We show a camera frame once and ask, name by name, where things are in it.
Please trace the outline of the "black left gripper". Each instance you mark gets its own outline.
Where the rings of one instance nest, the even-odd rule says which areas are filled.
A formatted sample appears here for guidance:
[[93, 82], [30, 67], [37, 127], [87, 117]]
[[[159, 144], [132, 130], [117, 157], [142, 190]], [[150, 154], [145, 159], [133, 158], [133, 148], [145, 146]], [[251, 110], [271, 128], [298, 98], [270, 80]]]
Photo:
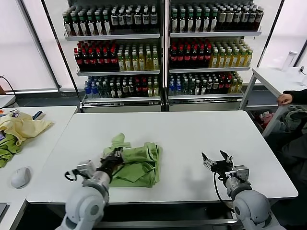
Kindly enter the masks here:
[[112, 152], [112, 155], [108, 155], [105, 158], [100, 159], [101, 165], [99, 170], [107, 174], [112, 174], [114, 169], [121, 164], [122, 155], [123, 148], [115, 148]]

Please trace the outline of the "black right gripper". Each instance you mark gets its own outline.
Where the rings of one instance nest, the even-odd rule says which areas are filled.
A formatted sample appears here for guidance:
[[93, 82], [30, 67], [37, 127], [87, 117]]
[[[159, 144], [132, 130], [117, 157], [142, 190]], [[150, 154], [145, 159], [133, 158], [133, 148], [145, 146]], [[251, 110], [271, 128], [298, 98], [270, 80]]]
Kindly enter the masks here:
[[203, 165], [211, 170], [213, 173], [217, 173], [219, 176], [225, 176], [227, 172], [233, 170], [233, 157], [229, 156], [226, 152], [220, 150], [220, 154], [223, 160], [212, 161], [203, 152], [201, 153], [203, 159]]

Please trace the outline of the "person's hand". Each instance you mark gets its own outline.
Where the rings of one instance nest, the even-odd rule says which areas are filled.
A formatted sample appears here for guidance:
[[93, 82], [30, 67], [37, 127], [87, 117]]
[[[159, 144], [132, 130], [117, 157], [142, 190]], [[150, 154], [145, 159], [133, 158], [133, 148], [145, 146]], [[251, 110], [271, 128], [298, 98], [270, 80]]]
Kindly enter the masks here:
[[278, 97], [277, 103], [278, 105], [288, 105], [291, 104], [293, 100], [292, 95], [290, 94], [282, 94]]

